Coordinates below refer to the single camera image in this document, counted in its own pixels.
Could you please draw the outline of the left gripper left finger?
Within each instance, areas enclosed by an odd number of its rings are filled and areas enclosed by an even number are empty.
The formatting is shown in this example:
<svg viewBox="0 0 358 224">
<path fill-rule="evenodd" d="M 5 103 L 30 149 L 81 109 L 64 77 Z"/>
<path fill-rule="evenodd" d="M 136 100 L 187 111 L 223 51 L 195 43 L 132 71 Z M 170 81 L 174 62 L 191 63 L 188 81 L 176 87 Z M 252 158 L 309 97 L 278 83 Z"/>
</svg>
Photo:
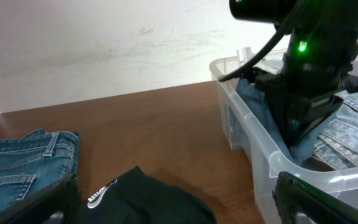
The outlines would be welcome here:
<svg viewBox="0 0 358 224">
<path fill-rule="evenodd" d="M 76 175 L 66 176 L 0 212 L 0 224 L 76 222 L 81 190 Z"/>
</svg>

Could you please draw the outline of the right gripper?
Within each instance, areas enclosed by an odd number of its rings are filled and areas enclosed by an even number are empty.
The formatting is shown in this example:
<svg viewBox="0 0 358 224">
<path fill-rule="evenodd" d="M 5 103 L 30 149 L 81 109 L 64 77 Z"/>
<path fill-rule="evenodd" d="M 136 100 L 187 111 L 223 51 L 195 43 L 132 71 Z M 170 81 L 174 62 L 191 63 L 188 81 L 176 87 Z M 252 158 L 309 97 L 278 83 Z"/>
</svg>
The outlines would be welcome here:
<svg viewBox="0 0 358 224">
<path fill-rule="evenodd" d="M 285 67 L 278 74 L 256 68 L 255 87 L 265 93 L 282 139 L 292 147 L 339 109 L 335 94 L 358 87 L 358 77 L 335 67 Z"/>
</svg>

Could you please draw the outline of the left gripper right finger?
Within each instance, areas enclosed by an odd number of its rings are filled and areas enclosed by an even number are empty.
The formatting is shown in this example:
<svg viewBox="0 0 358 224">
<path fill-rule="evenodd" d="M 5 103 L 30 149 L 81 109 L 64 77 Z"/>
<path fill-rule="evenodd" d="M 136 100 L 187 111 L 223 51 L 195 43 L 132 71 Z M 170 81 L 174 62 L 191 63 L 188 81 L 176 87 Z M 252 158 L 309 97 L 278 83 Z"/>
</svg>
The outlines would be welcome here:
<svg viewBox="0 0 358 224">
<path fill-rule="evenodd" d="M 358 209 L 289 172 L 280 172 L 272 192 L 282 223 L 358 224 Z"/>
</svg>

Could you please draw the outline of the blue denim cloth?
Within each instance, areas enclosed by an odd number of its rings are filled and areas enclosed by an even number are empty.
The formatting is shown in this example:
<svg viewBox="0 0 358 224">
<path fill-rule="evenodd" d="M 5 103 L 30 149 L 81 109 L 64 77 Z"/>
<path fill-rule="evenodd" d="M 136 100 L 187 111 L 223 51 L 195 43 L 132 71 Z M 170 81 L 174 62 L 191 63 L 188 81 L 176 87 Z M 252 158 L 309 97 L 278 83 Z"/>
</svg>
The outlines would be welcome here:
<svg viewBox="0 0 358 224">
<path fill-rule="evenodd" d="M 270 109 L 265 101 L 265 94 L 256 90 L 253 84 L 243 78 L 239 79 L 236 86 L 236 92 L 269 133 L 270 137 L 275 141 L 283 154 L 297 165 L 301 165 L 313 155 L 314 142 L 324 129 L 329 126 L 330 122 L 336 119 L 336 113 L 334 113 L 304 137 L 299 144 L 288 148 L 283 141 L 278 126 L 273 120 Z"/>
</svg>

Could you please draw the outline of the light blue denim jeans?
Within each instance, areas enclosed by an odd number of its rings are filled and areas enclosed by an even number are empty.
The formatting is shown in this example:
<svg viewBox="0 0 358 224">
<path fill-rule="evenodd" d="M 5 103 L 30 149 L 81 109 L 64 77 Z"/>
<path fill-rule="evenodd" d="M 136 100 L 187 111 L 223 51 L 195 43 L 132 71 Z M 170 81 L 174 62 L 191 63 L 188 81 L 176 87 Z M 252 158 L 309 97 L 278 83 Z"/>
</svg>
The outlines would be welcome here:
<svg viewBox="0 0 358 224">
<path fill-rule="evenodd" d="M 314 142 L 313 158 L 334 170 L 358 167 L 358 93 L 336 95 L 342 105 Z"/>
</svg>

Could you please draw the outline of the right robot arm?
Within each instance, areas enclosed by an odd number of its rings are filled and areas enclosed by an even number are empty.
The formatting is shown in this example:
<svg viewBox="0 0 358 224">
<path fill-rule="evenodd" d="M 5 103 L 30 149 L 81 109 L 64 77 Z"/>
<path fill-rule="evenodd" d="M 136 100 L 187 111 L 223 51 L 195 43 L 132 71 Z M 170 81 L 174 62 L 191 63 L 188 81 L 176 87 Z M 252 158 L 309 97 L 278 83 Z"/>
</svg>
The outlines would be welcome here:
<svg viewBox="0 0 358 224">
<path fill-rule="evenodd" d="M 232 0 L 238 20 L 275 26 L 247 63 L 221 77 L 246 78 L 264 93 L 284 143 L 298 144 L 358 93 L 358 0 Z"/>
</svg>

